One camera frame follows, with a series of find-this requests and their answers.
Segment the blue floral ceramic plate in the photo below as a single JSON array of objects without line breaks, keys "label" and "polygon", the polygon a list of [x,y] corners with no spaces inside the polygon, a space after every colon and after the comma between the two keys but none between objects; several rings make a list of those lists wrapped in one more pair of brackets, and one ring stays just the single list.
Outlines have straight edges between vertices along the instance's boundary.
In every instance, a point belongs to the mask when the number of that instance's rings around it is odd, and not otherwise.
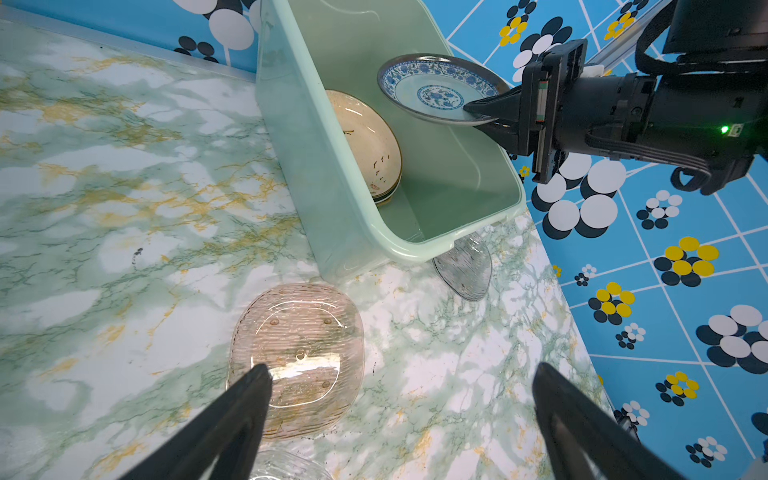
[{"label": "blue floral ceramic plate", "polygon": [[465,106],[510,90],[499,76],[476,63],[436,54],[408,54],[382,65],[377,83],[384,95],[409,114],[446,125],[492,122]]}]

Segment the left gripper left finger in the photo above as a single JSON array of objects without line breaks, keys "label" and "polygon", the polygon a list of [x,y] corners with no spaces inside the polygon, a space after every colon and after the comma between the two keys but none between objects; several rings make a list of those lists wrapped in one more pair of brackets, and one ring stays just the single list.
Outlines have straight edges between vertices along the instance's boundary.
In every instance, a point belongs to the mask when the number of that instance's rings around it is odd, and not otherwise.
[{"label": "left gripper left finger", "polygon": [[125,479],[247,479],[263,436],[272,376],[257,364]]}]

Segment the beige ceramic plate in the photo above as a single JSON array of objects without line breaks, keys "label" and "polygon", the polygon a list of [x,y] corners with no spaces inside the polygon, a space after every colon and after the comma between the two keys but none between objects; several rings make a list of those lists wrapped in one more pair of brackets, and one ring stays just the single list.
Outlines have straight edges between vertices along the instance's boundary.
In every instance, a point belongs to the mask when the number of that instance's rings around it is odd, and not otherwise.
[{"label": "beige ceramic plate", "polygon": [[326,95],[374,203],[386,203],[403,173],[402,153],[392,129],[359,99],[336,90],[327,90]]}]

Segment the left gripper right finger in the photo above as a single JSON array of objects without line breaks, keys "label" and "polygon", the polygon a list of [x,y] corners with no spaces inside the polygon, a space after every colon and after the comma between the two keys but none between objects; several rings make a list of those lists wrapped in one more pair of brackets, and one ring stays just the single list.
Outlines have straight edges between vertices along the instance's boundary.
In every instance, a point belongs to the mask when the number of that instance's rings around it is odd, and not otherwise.
[{"label": "left gripper right finger", "polygon": [[680,479],[552,365],[532,383],[536,419],[556,479]]}]

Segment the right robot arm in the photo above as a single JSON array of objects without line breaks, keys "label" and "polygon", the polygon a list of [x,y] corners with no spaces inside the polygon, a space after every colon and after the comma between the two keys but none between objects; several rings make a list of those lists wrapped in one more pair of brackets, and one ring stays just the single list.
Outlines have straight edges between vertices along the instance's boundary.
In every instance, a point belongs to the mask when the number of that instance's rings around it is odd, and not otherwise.
[{"label": "right robot arm", "polygon": [[585,73],[585,40],[540,53],[512,90],[466,111],[548,182],[575,153],[667,164],[683,191],[710,195],[767,152],[767,5],[673,1],[644,27],[636,70]]}]

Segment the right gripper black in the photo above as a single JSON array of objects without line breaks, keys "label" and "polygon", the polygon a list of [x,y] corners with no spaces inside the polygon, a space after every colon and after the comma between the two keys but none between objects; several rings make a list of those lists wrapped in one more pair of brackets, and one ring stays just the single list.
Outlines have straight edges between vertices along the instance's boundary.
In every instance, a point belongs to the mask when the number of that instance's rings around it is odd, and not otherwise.
[{"label": "right gripper black", "polygon": [[635,73],[589,77],[586,50],[585,40],[555,45],[525,68],[523,90],[512,89],[463,106],[477,119],[518,120],[520,116],[520,128],[495,121],[476,129],[508,154],[532,155],[536,183],[548,183],[570,154],[641,158],[635,142],[647,125],[654,78]]}]

